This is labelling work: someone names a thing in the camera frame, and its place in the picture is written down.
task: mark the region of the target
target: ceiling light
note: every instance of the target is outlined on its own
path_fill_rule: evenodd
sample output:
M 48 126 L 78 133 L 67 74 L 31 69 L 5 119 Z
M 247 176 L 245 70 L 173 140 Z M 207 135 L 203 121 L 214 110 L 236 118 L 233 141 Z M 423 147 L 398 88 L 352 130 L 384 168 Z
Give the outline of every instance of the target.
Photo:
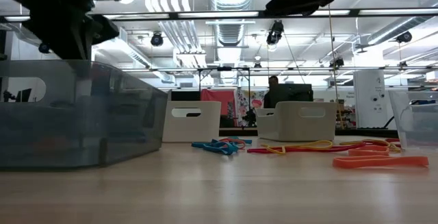
M 213 46 L 214 49 L 249 49 L 249 46 Z
M 316 10 L 312 15 L 310 16 L 342 16 L 342 15 L 348 15 L 350 14 L 350 10 Z
M 154 69 L 156 71 L 170 71 L 170 72 L 185 72 L 185 71 L 198 71 L 198 69 Z
M 146 13 L 146 14 L 105 14 L 106 18 L 112 21 L 130 21 L 137 19 L 167 19 L 169 14 L 167 13 Z
M 30 16 L 6 16 L 5 19 L 9 22 L 24 22 L 30 19 Z
M 122 69 L 122 71 L 126 73 L 143 73 L 143 72 L 150 72 L 150 69 Z
M 267 71 L 267 70 L 269 70 L 268 68 L 259 68 L 259 67 L 257 67 L 257 68 L 250 68 L 250 70 L 251 71 Z
M 300 71 L 332 71 L 331 67 L 300 67 Z
M 259 12 L 180 12 L 178 13 L 179 18 L 230 18 L 230 17 L 238 17 L 238 18 L 250 18 L 259 16 Z
M 268 45 L 268 51 L 269 52 L 275 52 L 276 51 L 276 45 Z
M 364 9 L 359 15 L 438 14 L 438 8 Z
M 205 21 L 206 25 L 254 25 L 255 21 Z

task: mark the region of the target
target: spotlight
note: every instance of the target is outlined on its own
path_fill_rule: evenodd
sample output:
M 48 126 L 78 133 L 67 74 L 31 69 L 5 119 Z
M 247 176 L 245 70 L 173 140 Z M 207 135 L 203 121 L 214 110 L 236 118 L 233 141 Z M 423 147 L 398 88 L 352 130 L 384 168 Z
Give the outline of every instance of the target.
M 333 67 L 335 65 L 336 67 L 343 66 L 344 65 L 344 59 L 342 57 L 338 57 L 335 59 L 335 61 L 330 62 L 329 67 Z
M 254 68 L 255 69 L 260 69 L 261 68 L 261 64 L 260 62 L 254 62 Z
M 40 53 L 50 53 L 50 46 L 48 43 L 41 43 L 38 50 Z
M 396 42 L 398 42 L 398 43 L 410 42 L 411 40 L 412 40 L 411 32 L 405 32 L 405 33 L 396 37 Z
M 408 66 L 408 64 L 404 61 L 404 62 L 400 62 L 397 66 L 404 67 L 404 66 Z
M 163 37 L 161 32 L 154 32 L 151 39 L 152 46 L 159 47 L 163 45 Z
M 283 30 L 283 23 L 281 21 L 275 21 L 268 37 L 266 38 L 266 43 L 268 45 L 276 45 L 281 39 L 281 33 L 283 33 Z

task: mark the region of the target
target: orange rubber band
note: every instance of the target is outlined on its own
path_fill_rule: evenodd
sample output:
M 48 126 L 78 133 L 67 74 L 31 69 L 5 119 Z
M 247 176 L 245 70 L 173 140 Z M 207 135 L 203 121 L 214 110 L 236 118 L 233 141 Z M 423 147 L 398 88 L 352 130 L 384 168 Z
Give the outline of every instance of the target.
M 223 138 L 223 139 L 220 139 L 220 142 L 235 142 L 235 143 L 241 145 L 241 146 L 238 146 L 239 149 L 245 149 L 245 147 L 246 147 L 246 143 L 245 143 L 245 141 L 240 140 L 240 139 L 234 139 L 234 138 Z
M 355 169 L 365 166 L 428 166 L 426 156 L 391 157 L 385 155 L 366 155 L 333 158 L 333 166 Z
M 348 151 L 349 156 L 361 156 L 361 155 L 389 155 L 389 147 L 380 145 L 366 145 L 357 149 L 350 149 Z

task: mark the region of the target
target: ventilation duct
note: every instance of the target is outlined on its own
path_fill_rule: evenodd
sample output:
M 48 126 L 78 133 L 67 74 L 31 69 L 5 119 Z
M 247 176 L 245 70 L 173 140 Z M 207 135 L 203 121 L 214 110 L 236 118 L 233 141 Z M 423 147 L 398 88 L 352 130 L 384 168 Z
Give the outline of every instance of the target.
M 251 0 L 210 0 L 211 9 L 214 11 L 225 10 L 249 10 Z M 234 47 L 243 45 L 245 34 L 245 25 L 215 25 L 215 34 L 218 45 L 226 47 Z M 242 49 L 240 48 L 223 48 L 218 50 L 218 58 L 221 62 L 236 64 L 240 60 Z M 221 73 L 221 77 L 225 84 L 233 83 L 234 80 L 229 79 L 230 72 Z
M 438 7 L 438 0 L 429 0 L 422 4 L 423 8 L 436 8 Z M 368 37 L 368 44 L 378 45 L 382 42 L 386 42 L 400 34 L 407 32 L 408 30 L 428 21 L 434 16 L 415 16 L 411 18 L 399 18 L 378 32 Z
M 120 50 L 126 53 L 132 60 L 133 63 L 137 62 L 145 68 L 154 68 L 151 60 L 147 58 L 143 53 L 138 51 L 133 45 L 127 42 L 127 33 L 123 28 L 119 28 L 119 36 L 111 40 L 102 42 L 101 44 L 94 45 L 93 50 Z M 159 77 L 163 83 L 173 84 L 175 83 L 175 76 L 169 75 L 167 73 L 153 71 L 153 74 Z

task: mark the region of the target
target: desk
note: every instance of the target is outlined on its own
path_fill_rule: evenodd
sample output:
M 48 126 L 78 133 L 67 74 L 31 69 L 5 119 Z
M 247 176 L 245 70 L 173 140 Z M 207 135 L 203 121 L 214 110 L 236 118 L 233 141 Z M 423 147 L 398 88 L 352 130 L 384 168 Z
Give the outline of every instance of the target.
M 348 170 L 331 166 L 337 155 L 167 143 L 105 169 L 0 173 L 0 223 L 436 223 L 435 157 L 430 170 Z

